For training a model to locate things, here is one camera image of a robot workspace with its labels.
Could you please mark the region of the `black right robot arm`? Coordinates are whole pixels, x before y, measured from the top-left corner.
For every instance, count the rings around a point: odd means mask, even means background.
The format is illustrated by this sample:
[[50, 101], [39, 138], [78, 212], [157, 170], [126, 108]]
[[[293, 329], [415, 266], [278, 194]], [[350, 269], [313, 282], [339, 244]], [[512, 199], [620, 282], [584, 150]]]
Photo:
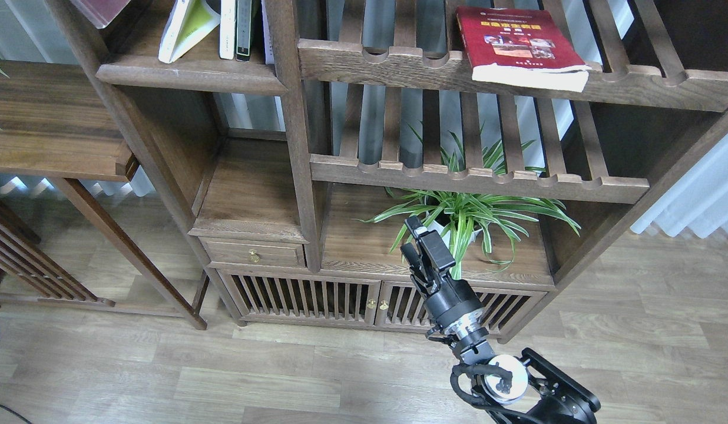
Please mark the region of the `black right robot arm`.
[[534, 350], [496, 354], [481, 325], [478, 296], [451, 277], [456, 262], [441, 236], [415, 216], [405, 226], [413, 243], [400, 249], [434, 323], [426, 338], [449, 346], [458, 359], [450, 375], [454, 392], [498, 423], [595, 423], [598, 397]]

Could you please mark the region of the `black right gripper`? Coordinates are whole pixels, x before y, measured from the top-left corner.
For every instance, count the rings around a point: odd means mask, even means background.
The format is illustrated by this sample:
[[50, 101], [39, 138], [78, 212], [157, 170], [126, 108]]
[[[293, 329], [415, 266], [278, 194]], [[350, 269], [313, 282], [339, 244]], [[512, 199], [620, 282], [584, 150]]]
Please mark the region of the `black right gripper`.
[[408, 217], [405, 228], [413, 244], [405, 243], [400, 250], [429, 317], [446, 338], [465, 339], [480, 329], [479, 298], [466, 281], [451, 277], [455, 258], [436, 231], [429, 231], [418, 216]]

